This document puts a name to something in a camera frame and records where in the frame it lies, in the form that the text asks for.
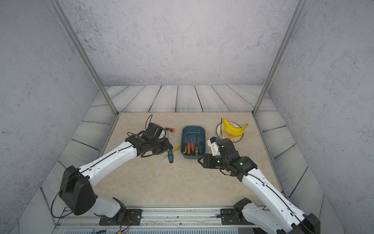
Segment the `black yellow copper-shaft screwdriver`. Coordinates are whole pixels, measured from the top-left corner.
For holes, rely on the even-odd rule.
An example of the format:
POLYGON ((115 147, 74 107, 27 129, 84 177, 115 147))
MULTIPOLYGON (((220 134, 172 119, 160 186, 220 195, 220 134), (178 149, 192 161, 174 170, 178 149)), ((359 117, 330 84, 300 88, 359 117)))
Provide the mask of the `black yellow copper-shaft screwdriver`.
POLYGON ((195 134, 195 145, 194 145, 195 155, 199 155, 199 141, 198 141, 198 133, 195 134))

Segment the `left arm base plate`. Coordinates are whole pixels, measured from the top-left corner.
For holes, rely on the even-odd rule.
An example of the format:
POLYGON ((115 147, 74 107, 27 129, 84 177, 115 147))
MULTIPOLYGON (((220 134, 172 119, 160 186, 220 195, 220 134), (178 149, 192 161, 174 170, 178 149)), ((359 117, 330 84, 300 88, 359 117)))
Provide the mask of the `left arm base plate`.
POLYGON ((120 210, 113 218, 101 217, 99 226, 139 226, 142 213, 142 209, 120 210))

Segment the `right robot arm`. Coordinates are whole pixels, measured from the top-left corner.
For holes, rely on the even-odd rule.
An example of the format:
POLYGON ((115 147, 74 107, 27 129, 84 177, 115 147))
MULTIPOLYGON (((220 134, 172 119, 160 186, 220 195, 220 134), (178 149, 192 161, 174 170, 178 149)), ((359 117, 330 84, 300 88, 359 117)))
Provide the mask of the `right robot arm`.
POLYGON ((198 159, 203 168, 218 169, 225 176, 236 177, 253 191, 268 208, 265 212, 248 199, 234 206, 239 222, 257 225, 268 234, 319 234, 320 221, 314 214, 306 214, 282 195, 247 156, 204 154, 198 159))

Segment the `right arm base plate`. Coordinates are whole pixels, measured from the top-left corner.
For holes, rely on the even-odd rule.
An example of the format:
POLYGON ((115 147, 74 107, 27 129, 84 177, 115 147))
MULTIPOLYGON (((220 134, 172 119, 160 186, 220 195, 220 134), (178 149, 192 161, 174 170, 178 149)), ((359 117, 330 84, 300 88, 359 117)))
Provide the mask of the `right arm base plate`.
POLYGON ((221 219, 222 225, 252 225, 244 219, 238 209, 234 208, 221 209, 217 218, 221 219))

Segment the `green handle screwdriver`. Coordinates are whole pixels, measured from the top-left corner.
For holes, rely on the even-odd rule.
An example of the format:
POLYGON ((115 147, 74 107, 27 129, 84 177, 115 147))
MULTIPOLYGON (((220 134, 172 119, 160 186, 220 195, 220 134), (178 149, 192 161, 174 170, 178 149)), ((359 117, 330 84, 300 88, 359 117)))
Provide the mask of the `green handle screwdriver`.
POLYGON ((168 150, 168 161, 169 161, 169 163, 173 163, 174 162, 173 148, 170 148, 168 150))
POLYGON ((200 134, 200 141, 199 141, 199 154, 202 155, 204 153, 204 141, 203 136, 200 134))

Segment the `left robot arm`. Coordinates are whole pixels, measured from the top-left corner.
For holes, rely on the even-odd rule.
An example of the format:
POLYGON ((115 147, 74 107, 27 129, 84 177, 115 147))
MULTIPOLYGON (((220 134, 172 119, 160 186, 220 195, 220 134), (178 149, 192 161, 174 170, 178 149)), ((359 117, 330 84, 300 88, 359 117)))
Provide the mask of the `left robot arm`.
POLYGON ((151 156, 155 156, 169 150, 173 150, 173 146, 167 137, 158 138, 144 131, 139 135, 133 134, 101 158, 79 168, 70 166, 65 169, 57 195, 74 215, 91 212, 114 218, 125 211, 125 205, 116 198, 99 197, 94 187, 124 163, 136 157, 146 158, 148 151, 152 152, 151 156))

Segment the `black yellow-tip screwdriver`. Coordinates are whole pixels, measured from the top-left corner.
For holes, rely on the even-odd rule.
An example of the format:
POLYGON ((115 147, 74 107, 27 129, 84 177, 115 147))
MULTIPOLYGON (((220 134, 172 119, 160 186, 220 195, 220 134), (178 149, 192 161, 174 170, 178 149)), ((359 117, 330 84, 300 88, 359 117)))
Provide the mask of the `black yellow-tip screwdriver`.
POLYGON ((184 145, 183 145, 183 154, 187 155, 188 153, 188 134, 185 134, 184 145))

